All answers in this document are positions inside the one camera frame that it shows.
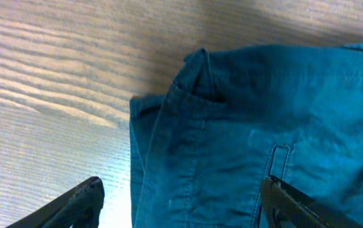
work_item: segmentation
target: table surface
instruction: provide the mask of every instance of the table surface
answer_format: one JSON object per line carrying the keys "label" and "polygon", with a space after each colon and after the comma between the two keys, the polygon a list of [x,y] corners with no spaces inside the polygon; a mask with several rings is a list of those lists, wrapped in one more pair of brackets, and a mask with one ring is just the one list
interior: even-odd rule
{"label": "table surface", "polygon": [[93,175],[100,227],[130,227],[129,100],[188,53],[349,42],[361,0],[0,0],[0,227]]}

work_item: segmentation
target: stitching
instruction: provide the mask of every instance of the stitching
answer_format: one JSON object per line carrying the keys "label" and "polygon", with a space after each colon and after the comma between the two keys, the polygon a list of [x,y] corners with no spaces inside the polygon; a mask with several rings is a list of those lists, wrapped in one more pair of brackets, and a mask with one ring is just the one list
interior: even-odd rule
{"label": "stitching", "polygon": [[273,147],[273,149],[271,151],[272,155],[271,155],[271,161],[269,162],[269,168],[268,168],[269,171],[267,172],[267,175],[270,175],[272,164],[273,164],[274,159],[276,157],[276,151],[277,151],[278,147],[279,146],[277,144],[274,144],[274,147]]}
{"label": "stitching", "polygon": [[143,159],[142,159],[142,156],[141,156],[141,154],[140,154],[140,150],[139,150],[139,145],[137,144],[137,141],[136,141],[136,136],[135,136],[135,132],[134,132],[134,130],[133,130],[133,121],[132,120],[130,120],[129,121],[129,132],[131,133],[131,137],[132,137],[132,139],[133,139],[133,141],[135,142],[134,143],[134,145],[135,145],[135,149],[136,149],[136,151],[137,151],[137,154],[139,155],[139,159],[141,160],[141,163],[142,163],[142,170],[143,170],[143,172],[144,172],[144,163],[143,163]]}
{"label": "stitching", "polygon": [[[189,64],[186,64],[184,66],[185,71],[184,72],[181,71],[180,73],[182,73],[182,75],[180,75],[180,76],[184,76],[184,75],[189,74],[192,71],[192,69],[194,69],[194,67],[195,67],[195,64],[192,64],[192,62],[190,62]],[[139,196],[139,206],[138,206],[138,209],[137,209],[137,212],[136,212],[135,224],[137,224],[137,222],[140,220],[140,213],[139,213],[140,202],[141,202],[141,200],[143,200],[142,196],[146,194],[146,184],[145,183],[147,181],[149,181],[149,177],[150,177],[150,169],[148,168],[150,152],[154,151],[156,149],[157,140],[158,140],[159,135],[160,135],[160,133],[157,132],[157,125],[160,123],[160,120],[163,118],[163,110],[166,108],[166,101],[167,100],[168,100],[168,95],[166,95],[166,98],[164,99],[163,106],[162,106],[162,108],[160,108],[160,111],[158,112],[158,115],[157,115],[156,122],[155,122],[155,124],[153,126],[152,138],[151,138],[151,142],[150,142],[150,145],[149,145],[148,154],[146,156],[146,168],[144,169],[145,173],[144,173],[144,176],[143,176],[141,194]]]}
{"label": "stitching", "polygon": [[205,56],[204,56],[204,69],[205,69],[206,73],[208,74],[209,84],[211,87],[210,97],[212,99],[216,99],[217,90],[216,90],[216,85],[215,85],[215,75],[212,72],[210,55],[206,51],[205,51]]}
{"label": "stitching", "polygon": [[[187,65],[187,69],[186,71],[183,73],[183,75],[180,76],[186,76],[189,75],[191,72],[193,72],[194,70],[196,70],[196,68],[198,67],[197,65],[199,65],[200,67],[202,67],[202,53],[195,53],[194,56],[188,61],[188,65]],[[187,96],[188,94],[190,94],[190,90],[192,90],[193,88],[183,88],[186,89],[188,92],[186,92]],[[188,186],[187,186],[187,190],[186,190],[186,194],[185,194],[185,201],[184,201],[184,213],[182,215],[182,223],[184,224],[184,227],[187,227],[187,213],[188,213],[188,208],[189,208],[189,204],[191,204],[191,196],[189,198],[190,192],[192,192],[192,186],[191,186],[191,182],[192,182],[192,178],[193,178],[193,173],[195,171],[195,167],[194,167],[194,163],[196,163],[196,161],[194,162],[194,160],[191,160],[191,166],[189,168],[189,179],[188,179]]]}
{"label": "stitching", "polygon": [[[267,159],[267,162],[265,163],[265,165],[264,165],[264,168],[263,168],[263,176],[265,175],[265,172],[266,172],[266,170],[267,170],[267,167],[269,167],[270,165],[269,165],[269,162],[270,162],[270,158],[271,158],[271,156],[274,156],[274,148],[276,147],[276,145],[274,145],[272,148],[271,148],[271,151],[269,152],[270,153],[270,155],[269,155],[269,158]],[[254,226],[254,222],[255,222],[255,219],[254,219],[254,217],[255,217],[255,215],[257,214],[257,213],[259,213],[258,212],[258,210],[257,210],[257,208],[258,208],[258,205],[259,205],[259,202],[258,202],[258,199],[260,198],[260,190],[258,190],[258,194],[257,194],[257,197],[256,197],[256,203],[255,203],[255,206],[253,207],[253,219],[252,219],[252,222],[250,223],[250,227],[253,227]]]}
{"label": "stitching", "polygon": [[200,142],[202,140],[203,137],[203,131],[205,128],[205,120],[202,121],[202,126],[200,129],[200,136],[198,138],[198,141],[195,145],[194,148],[194,152],[195,152],[195,157],[191,160],[191,166],[189,168],[189,179],[188,179],[188,186],[187,186],[187,191],[186,191],[186,195],[185,195],[185,209],[184,209],[184,214],[182,216],[183,219],[183,224],[185,227],[187,227],[187,217],[188,217],[188,212],[191,210],[191,193],[193,192],[193,178],[195,176],[195,171],[196,171],[196,164],[197,164],[197,159],[198,159],[198,150],[200,147]]}
{"label": "stitching", "polygon": [[199,225],[201,227],[213,227],[213,228],[221,228],[221,227],[225,227],[225,228],[238,228],[238,227],[243,227],[242,225],[223,225],[223,224],[203,224],[200,222],[189,222],[189,224],[194,224],[194,225]]}
{"label": "stitching", "polygon": [[194,85],[186,85],[183,81],[192,71],[195,71],[198,67],[202,67],[202,53],[195,52],[191,59],[185,64],[184,68],[181,69],[179,74],[175,77],[174,82],[176,85],[182,85],[182,90],[187,93],[191,93]]}
{"label": "stitching", "polygon": [[288,166],[288,164],[291,163],[290,158],[291,158],[292,147],[287,145],[287,144],[285,145],[285,147],[288,148],[288,152],[287,152],[287,156],[286,156],[285,161],[284,161],[283,174],[282,174],[282,177],[281,177],[282,180],[285,180],[287,166]]}

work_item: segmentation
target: seam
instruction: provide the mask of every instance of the seam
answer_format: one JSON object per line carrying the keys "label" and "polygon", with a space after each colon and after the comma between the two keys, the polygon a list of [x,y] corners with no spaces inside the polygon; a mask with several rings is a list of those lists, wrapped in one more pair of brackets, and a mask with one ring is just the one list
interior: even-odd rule
{"label": "seam", "polygon": [[[175,79],[173,80],[173,83],[177,86],[182,88],[181,90],[191,94],[191,92],[193,91],[194,88],[194,83],[192,85],[189,85],[188,82],[186,84],[185,81],[183,81],[183,79],[185,79],[186,77],[188,77],[191,72],[197,70],[197,68],[201,68],[202,67],[202,60],[203,56],[202,56],[202,52],[198,53],[195,52],[191,59],[184,65],[184,67],[181,69],[181,71],[175,76]],[[196,78],[198,77],[198,75],[194,74],[194,81],[196,80]]]}
{"label": "seam", "polygon": [[131,118],[139,118],[139,100],[132,98],[129,100],[129,113]]}
{"label": "seam", "polygon": [[163,112],[164,112],[165,106],[166,106],[166,104],[165,104],[165,102],[163,102],[163,106],[160,108],[160,110],[159,110],[159,112],[157,114],[157,118],[155,120],[155,124],[153,125],[153,130],[152,130],[152,133],[151,133],[151,141],[149,143],[148,152],[147,152],[147,155],[146,155],[146,166],[144,168],[144,176],[143,176],[143,179],[142,179],[142,186],[141,186],[141,191],[140,191],[140,195],[139,195],[139,204],[138,204],[139,206],[137,208],[137,212],[136,212],[136,216],[135,216],[135,224],[137,224],[137,222],[140,219],[139,209],[140,209],[140,205],[141,205],[141,200],[143,200],[142,196],[146,192],[146,182],[149,181],[149,177],[150,177],[150,169],[148,168],[150,152],[154,151],[156,149],[156,147],[157,147],[157,140],[158,140],[158,138],[160,136],[160,132],[157,131],[157,126],[159,125],[159,123],[163,119]]}
{"label": "seam", "polygon": [[185,195],[186,200],[184,202],[185,209],[184,209],[184,214],[182,216],[184,227],[187,227],[188,213],[191,211],[191,193],[193,192],[193,178],[195,176],[196,164],[198,159],[198,150],[200,148],[200,143],[203,137],[204,128],[205,128],[205,120],[202,121],[201,129],[199,130],[200,135],[198,137],[197,143],[195,144],[195,147],[193,148],[195,156],[191,160],[191,166],[189,168],[188,187]]}
{"label": "seam", "polygon": [[242,225],[222,225],[222,224],[203,224],[203,223],[200,223],[200,222],[189,222],[189,224],[194,224],[194,225],[200,225],[200,226],[203,226],[203,227],[212,227],[212,228],[221,228],[221,227],[224,227],[224,228],[240,228],[240,227],[244,227]]}
{"label": "seam", "polygon": [[286,155],[285,161],[284,161],[283,174],[281,175],[282,180],[284,180],[287,164],[288,164],[288,161],[289,161],[290,156],[291,156],[291,146],[289,146],[288,144],[285,144],[284,147],[288,149],[288,152],[287,152],[287,155]]}
{"label": "seam", "polygon": [[199,104],[199,105],[206,105],[208,107],[211,108],[224,108],[225,107],[225,103],[217,103],[208,99],[203,99],[199,96],[195,96],[193,94],[191,94],[188,91],[185,91],[184,89],[181,89],[177,84],[174,84],[174,88],[177,90],[177,92],[181,92],[182,95],[184,97],[189,97],[193,100],[194,104]]}
{"label": "seam", "polygon": [[217,90],[216,90],[216,86],[215,86],[215,75],[212,72],[210,55],[206,51],[205,51],[203,66],[204,66],[204,71],[206,74],[208,74],[208,78],[209,78],[209,86],[211,87],[210,97],[211,97],[211,99],[215,100],[217,98]]}
{"label": "seam", "polygon": [[[269,167],[270,165],[269,165],[269,162],[270,162],[270,159],[271,159],[271,157],[272,156],[274,156],[274,148],[275,148],[276,146],[274,145],[272,148],[271,148],[271,151],[269,152],[270,153],[270,155],[269,155],[269,157],[268,157],[268,159],[267,159],[267,162],[265,163],[265,165],[264,165],[264,168],[263,168],[263,177],[264,177],[264,175],[265,175],[265,173],[266,173],[266,171],[267,171],[267,167]],[[258,202],[258,200],[260,199],[260,189],[258,190],[258,193],[257,193],[257,197],[256,197],[256,203],[255,203],[255,206],[253,207],[253,212],[252,212],[252,214],[253,214],[253,219],[252,219],[252,222],[250,223],[250,227],[253,227],[254,226],[254,222],[255,222],[255,218],[257,218],[257,208],[258,208],[258,206],[259,206],[259,202]]]}
{"label": "seam", "polygon": [[287,169],[288,169],[288,165],[291,164],[291,154],[292,154],[292,150],[293,150],[293,147],[292,146],[289,146],[289,145],[286,145],[288,147],[288,153],[287,153],[287,157],[285,159],[285,162],[284,162],[284,168],[283,168],[283,176],[281,177],[282,180],[286,180],[286,174],[287,174]]}
{"label": "seam", "polygon": [[137,141],[136,141],[136,136],[135,136],[135,132],[133,130],[133,121],[130,120],[129,121],[129,132],[131,133],[131,142],[132,140],[135,142],[134,143],[134,146],[135,146],[135,149],[137,151],[137,155],[139,155],[139,159],[141,160],[141,163],[142,163],[142,170],[144,172],[144,163],[143,163],[143,159],[142,159],[142,156],[141,156],[141,153],[140,153],[140,150],[139,150],[139,145],[137,144]]}
{"label": "seam", "polygon": [[274,147],[272,148],[271,161],[269,162],[269,168],[268,168],[267,175],[270,175],[272,164],[274,162],[274,159],[275,159],[275,156],[276,156],[276,151],[277,151],[278,147],[279,146],[277,144],[274,144]]}

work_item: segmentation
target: wood grain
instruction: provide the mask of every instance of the wood grain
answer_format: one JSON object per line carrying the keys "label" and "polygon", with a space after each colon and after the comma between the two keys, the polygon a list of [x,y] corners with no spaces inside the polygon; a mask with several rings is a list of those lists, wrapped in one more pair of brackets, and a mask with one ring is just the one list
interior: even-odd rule
{"label": "wood grain", "polygon": [[129,100],[188,53],[349,42],[362,0],[0,0],[0,227],[91,175],[101,227],[129,227]]}

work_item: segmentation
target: teal shirt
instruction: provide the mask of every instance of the teal shirt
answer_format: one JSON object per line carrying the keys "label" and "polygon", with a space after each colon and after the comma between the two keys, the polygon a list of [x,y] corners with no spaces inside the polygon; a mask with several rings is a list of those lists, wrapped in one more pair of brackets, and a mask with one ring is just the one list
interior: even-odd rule
{"label": "teal shirt", "polygon": [[131,100],[134,227],[264,227],[275,175],[363,225],[363,44],[190,54]]}

